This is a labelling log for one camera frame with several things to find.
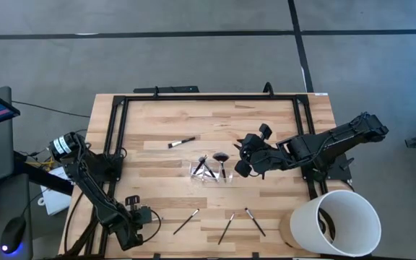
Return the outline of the black aluminium table frame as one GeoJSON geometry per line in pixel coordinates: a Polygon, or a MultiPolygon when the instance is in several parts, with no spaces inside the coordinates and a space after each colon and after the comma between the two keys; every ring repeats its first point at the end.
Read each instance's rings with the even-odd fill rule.
{"type": "Polygon", "coordinates": [[[309,200],[308,187],[298,169],[267,173],[264,178],[242,178],[235,171],[238,150],[233,146],[261,124],[273,133],[270,144],[307,131],[335,125],[329,98],[310,94],[308,106],[266,94],[185,94],[180,100],[169,95],[151,98],[134,95],[127,106],[115,104],[112,94],[95,98],[86,138],[96,153],[122,139],[127,154],[117,200],[138,195],[160,221],[142,229],[145,243],[123,251],[116,236],[102,240],[96,235],[94,253],[107,259],[150,258],[243,258],[306,257],[307,251],[283,242],[279,223],[283,216],[309,200]],[[168,144],[196,137],[169,149],[168,144]],[[198,181],[189,175],[189,165],[224,152],[230,156],[227,169],[231,182],[198,181]],[[264,237],[245,211],[247,207],[266,234],[264,237]],[[178,233],[173,232],[196,209],[200,211],[178,233]],[[232,213],[235,217],[217,245],[232,213]]]}

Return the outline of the round-tipped black makeup brush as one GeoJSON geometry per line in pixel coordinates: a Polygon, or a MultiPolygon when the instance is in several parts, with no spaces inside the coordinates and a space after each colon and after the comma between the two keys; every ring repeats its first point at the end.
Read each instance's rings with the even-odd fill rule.
{"type": "Polygon", "coordinates": [[[208,170],[208,172],[211,175],[211,177],[216,178],[214,172],[212,171],[212,169],[206,163],[206,160],[207,160],[207,156],[206,155],[199,158],[199,162],[208,170]]]}

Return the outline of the black computer mouse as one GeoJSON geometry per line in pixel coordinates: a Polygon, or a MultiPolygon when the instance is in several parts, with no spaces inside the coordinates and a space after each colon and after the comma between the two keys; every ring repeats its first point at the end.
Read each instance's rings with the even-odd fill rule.
{"type": "Polygon", "coordinates": [[[12,218],[2,231],[0,248],[4,254],[14,253],[22,243],[26,220],[23,216],[12,218]]]}

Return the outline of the clear acrylic organizer box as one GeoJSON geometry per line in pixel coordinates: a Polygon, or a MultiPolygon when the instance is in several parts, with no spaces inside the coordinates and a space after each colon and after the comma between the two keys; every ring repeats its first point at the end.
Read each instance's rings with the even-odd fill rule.
{"type": "Polygon", "coordinates": [[[204,181],[204,182],[231,182],[233,180],[233,172],[228,170],[227,163],[221,165],[220,162],[216,160],[208,160],[204,164],[195,161],[191,162],[189,165],[188,174],[191,178],[204,181]]]}

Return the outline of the white-tipped black makeup brush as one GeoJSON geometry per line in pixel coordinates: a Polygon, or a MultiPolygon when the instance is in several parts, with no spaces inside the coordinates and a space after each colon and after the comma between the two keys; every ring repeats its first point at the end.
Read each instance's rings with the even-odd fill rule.
{"type": "Polygon", "coordinates": [[[194,141],[195,139],[196,139],[196,137],[193,136],[193,137],[189,137],[187,139],[183,139],[183,140],[180,140],[180,141],[171,142],[171,143],[168,144],[168,148],[171,149],[171,148],[174,148],[174,147],[176,147],[178,145],[181,145],[181,144],[184,144],[184,143],[187,143],[187,142],[194,141]]]}

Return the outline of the white paper sheet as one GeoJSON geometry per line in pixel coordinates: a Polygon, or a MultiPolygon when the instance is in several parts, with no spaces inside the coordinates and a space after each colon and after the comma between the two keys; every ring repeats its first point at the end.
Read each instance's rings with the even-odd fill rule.
{"type": "MultiPolygon", "coordinates": [[[[65,171],[62,167],[55,168],[49,173],[64,180],[68,180],[71,185],[74,184],[72,181],[70,181],[70,178],[67,176],[67,174],[65,174],[65,171]]],[[[56,215],[69,207],[72,197],[71,195],[66,195],[61,192],[54,191],[45,186],[41,186],[40,190],[42,191],[42,194],[37,200],[37,204],[40,207],[45,207],[49,216],[56,215]]]]}

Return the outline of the fan makeup brush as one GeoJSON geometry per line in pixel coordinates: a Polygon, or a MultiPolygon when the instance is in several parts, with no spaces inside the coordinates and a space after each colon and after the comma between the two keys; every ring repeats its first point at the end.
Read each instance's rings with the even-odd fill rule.
{"type": "Polygon", "coordinates": [[[216,152],[213,154],[213,159],[218,161],[221,167],[221,174],[224,181],[227,180],[226,172],[225,172],[225,162],[229,160],[230,156],[224,152],[216,152]]]}

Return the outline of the black mounting bar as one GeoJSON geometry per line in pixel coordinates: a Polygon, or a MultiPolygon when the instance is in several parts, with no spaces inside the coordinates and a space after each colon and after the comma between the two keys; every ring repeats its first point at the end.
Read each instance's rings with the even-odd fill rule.
{"type": "Polygon", "coordinates": [[[135,88],[133,93],[135,94],[155,94],[155,93],[192,93],[199,92],[197,86],[175,86],[175,87],[147,87],[147,88],[135,88]]]}

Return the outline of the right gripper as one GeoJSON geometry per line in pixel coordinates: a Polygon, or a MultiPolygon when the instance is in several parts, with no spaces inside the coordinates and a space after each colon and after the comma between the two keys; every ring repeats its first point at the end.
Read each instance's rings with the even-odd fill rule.
{"type": "Polygon", "coordinates": [[[250,176],[254,170],[258,176],[264,177],[270,170],[282,170],[284,155],[271,145],[267,144],[272,135],[272,130],[263,123],[259,127],[260,135],[247,134],[243,139],[238,139],[239,144],[233,146],[239,150],[240,159],[235,165],[235,171],[242,177],[250,176]]]}

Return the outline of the black desk beam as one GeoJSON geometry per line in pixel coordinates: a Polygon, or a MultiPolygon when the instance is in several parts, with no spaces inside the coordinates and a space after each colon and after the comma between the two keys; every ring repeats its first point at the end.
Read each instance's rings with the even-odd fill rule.
{"type": "Polygon", "coordinates": [[[26,174],[29,181],[36,183],[40,186],[45,186],[51,190],[57,191],[62,194],[71,196],[74,186],[66,179],[60,178],[56,175],[52,175],[45,170],[31,166],[26,162],[26,156],[13,151],[14,155],[14,174],[26,174]]]}

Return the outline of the white cylindrical bin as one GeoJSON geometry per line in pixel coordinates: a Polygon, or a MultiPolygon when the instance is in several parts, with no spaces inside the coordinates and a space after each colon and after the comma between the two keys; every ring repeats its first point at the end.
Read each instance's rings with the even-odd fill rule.
{"type": "Polygon", "coordinates": [[[372,253],[381,240],[381,222],[376,210],[361,195],[345,190],[331,191],[295,209],[290,229],[301,248],[318,254],[365,256],[372,253]],[[320,209],[328,213],[334,223],[332,242],[319,227],[320,209]]]}

